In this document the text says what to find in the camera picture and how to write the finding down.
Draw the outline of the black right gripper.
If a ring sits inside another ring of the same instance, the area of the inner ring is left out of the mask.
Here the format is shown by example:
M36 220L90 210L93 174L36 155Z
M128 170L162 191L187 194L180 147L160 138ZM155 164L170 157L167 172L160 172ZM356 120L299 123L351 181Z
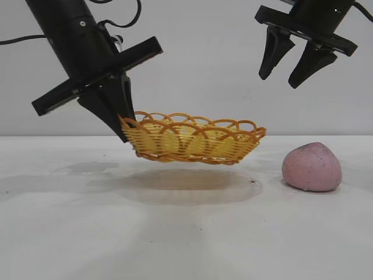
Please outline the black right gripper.
M335 31L350 8L353 1L344 0L307 0L294 1L289 13L260 6L255 19L267 28L265 51L259 69L261 79L267 79L274 67L295 46L290 35L300 37L327 49L318 49L313 43L307 43L304 52L291 73L288 83L299 87L311 75L334 63L337 56L334 51L344 55L353 55L357 45Z

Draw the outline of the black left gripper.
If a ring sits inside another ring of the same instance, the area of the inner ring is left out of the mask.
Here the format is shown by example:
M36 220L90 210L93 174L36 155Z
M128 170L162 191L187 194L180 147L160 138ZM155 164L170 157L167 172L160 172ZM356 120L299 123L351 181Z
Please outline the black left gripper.
M157 38L119 52L111 36L91 16L63 23L56 18L39 18L38 22L69 78L32 102L37 114L43 116L80 95L78 103L126 143L119 119L136 119L131 80L126 74L113 74L161 54Z

